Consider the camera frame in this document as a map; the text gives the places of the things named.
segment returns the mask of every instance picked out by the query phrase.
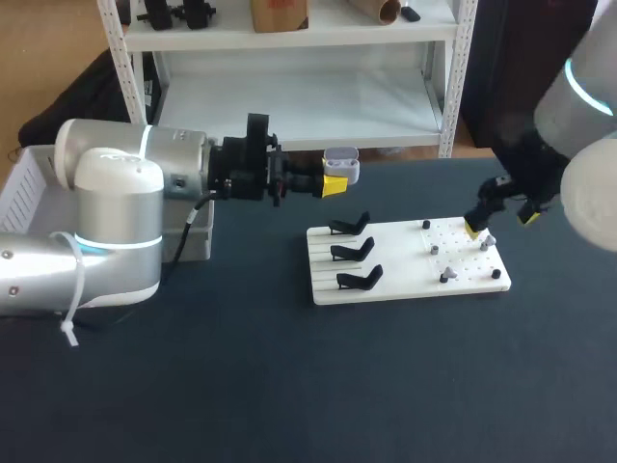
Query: dark table surface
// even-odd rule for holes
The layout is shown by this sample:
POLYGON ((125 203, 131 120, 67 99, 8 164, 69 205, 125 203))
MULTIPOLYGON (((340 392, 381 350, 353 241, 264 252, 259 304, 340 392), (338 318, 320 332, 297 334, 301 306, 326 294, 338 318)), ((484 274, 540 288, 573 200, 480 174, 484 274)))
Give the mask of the dark table surface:
POLYGON ((212 260, 77 350, 0 322, 0 460, 616 461, 617 258, 559 205, 493 221, 509 292, 312 304, 307 228, 460 216, 500 173, 371 165, 345 196, 217 204, 212 260))

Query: white crate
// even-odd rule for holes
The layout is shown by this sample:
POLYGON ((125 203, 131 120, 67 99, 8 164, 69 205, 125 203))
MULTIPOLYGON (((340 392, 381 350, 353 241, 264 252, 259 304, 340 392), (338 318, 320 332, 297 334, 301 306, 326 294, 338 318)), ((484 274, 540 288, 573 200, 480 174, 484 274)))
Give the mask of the white crate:
MULTIPOLYGON (((74 232, 76 198, 63 189, 54 174, 53 146, 23 151, 0 194, 0 232, 45 236, 51 232, 74 232)), ((163 260, 174 256, 192 202, 165 200, 163 214, 163 260)), ((181 261, 210 259, 214 203, 197 218, 186 241, 181 261)))

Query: cardboard tube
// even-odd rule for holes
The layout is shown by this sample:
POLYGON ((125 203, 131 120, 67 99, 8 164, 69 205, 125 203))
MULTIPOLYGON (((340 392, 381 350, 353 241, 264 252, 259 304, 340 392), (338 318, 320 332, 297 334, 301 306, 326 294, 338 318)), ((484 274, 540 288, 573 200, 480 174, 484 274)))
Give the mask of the cardboard tube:
POLYGON ((391 24, 401 14, 398 0, 348 0, 349 3, 383 25, 391 24))

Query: white board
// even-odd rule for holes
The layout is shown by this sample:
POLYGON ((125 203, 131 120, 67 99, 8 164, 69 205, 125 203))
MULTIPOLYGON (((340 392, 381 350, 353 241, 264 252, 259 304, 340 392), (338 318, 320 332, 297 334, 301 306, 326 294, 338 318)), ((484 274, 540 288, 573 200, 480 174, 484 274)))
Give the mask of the white board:
POLYGON ((480 244, 488 230, 471 240, 465 231, 463 217, 430 219, 431 228, 424 230, 422 220, 368 224, 361 235, 331 235, 328 227, 308 229, 308 260, 313 300, 317 305, 412 299, 417 297, 453 296, 480 292, 507 291, 511 281, 496 246, 481 251, 480 244), (372 236, 375 247, 364 262, 333 261, 332 245, 359 249, 372 236), (436 256, 431 247, 440 247, 436 256), (337 273, 366 277, 381 264, 384 275, 369 291, 339 289, 337 273), (447 266, 458 278, 440 283, 447 266), (501 271, 499 279, 493 271, 501 271))

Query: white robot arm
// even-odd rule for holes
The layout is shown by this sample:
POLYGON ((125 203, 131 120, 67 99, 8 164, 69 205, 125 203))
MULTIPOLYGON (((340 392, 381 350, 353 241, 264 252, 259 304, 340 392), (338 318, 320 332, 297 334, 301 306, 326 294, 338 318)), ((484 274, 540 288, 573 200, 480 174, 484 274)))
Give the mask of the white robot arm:
POLYGON ((504 200, 524 195, 524 225, 561 192, 566 216, 585 238, 617 251, 617 2, 585 35, 529 117, 497 131, 494 152, 508 176, 485 181, 465 215, 476 237, 504 200))
POLYGON ((148 299, 161 280, 164 198, 196 204, 188 231, 211 199, 259 201, 267 193, 279 205, 287 191, 324 197, 347 185, 325 176, 321 162, 295 166, 263 115, 249 115, 246 138, 221 146, 203 132, 68 121, 54 170, 77 198, 77 229, 48 238, 0 233, 0 315, 148 299))

